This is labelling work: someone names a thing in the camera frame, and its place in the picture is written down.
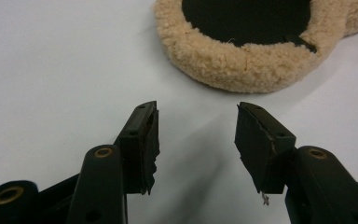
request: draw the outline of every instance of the brass grommet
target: brass grommet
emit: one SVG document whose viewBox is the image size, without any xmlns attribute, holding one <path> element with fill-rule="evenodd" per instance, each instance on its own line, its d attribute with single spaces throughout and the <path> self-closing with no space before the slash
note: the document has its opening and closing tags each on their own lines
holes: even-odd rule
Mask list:
<svg viewBox="0 0 358 224">
<path fill-rule="evenodd" d="M 20 186 L 13 186 L 8 189 L 4 189 L 0 192 L 0 205 L 11 203 L 20 198 L 23 194 L 24 188 Z"/>
<path fill-rule="evenodd" d="M 327 158 L 327 154 L 325 154 L 325 152 L 323 152 L 319 149 L 316 149 L 316 148 L 311 148 L 309 150 L 309 153 L 312 157 L 319 159 L 319 160 L 323 160 L 323 159 Z"/>
<path fill-rule="evenodd" d="M 94 152 L 96 158 L 105 158 L 113 154 L 113 149 L 110 147 L 99 148 Z"/>
</svg>

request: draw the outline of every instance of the white background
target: white background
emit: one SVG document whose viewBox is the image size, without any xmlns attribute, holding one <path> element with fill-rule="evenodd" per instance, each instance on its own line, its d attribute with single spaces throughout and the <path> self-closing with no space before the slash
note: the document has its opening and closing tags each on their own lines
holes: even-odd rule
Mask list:
<svg viewBox="0 0 358 224">
<path fill-rule="evenodd" d="M 111 144 L 133 108 L 157 100 L 160 150 L 150 196 L 130 223 L 289 223 L 263 206 L 234 145 L 241 101 L 263 106 L 297 147 L 332 151 L 358 181 L 358 35 L 297 84 L 270 94 L 209 88 L 173 67 L 152 0 L 0 1 L 0 184 L 40 190 Z"/>
</svg>

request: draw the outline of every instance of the black pad backing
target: black pad backing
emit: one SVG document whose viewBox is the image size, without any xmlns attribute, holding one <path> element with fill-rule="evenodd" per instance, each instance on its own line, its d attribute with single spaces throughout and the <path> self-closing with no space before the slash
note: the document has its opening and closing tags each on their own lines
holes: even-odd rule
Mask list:
<svg viewBox="0 0 358 224">
<path fill-rule="evenodd" d="M 201 33 L 237 47 L 298 40 L 310 21 L 310 0 L 183 0 L 182 10 Z"/>
</svg>

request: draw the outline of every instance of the wool polishing pad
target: wool polishing pad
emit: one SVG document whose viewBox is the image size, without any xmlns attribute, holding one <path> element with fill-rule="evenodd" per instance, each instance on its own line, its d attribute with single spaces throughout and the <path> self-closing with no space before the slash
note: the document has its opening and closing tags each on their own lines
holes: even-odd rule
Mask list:
<svg viewBox="0 0 358 224">
<path fill-rule="evenodd" d="M 285 88 L 358 33 L 358 0 L 157 0 L 155 15 L 175 66 L 237 92 Z"/>
</svg>

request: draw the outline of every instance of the beige wool fleece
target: beige wool fleece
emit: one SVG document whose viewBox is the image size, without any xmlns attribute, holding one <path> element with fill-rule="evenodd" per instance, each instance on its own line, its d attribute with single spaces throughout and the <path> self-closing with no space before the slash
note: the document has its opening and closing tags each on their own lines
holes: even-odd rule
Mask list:
<svg viewBox="0 0 358 224">
<path fill-rule="evenodd" d="M 182 0 L 157 0 L 158 35 L 170 61 L 197 81 L 236 92 L 271 92 L 315 69 L 345 35 L 358 33 L 358 0 L 311 0 L 301 34 L 316 53 L 293 43 L 240 48 L 203 35 L 186 21 Z"/>
</svg>

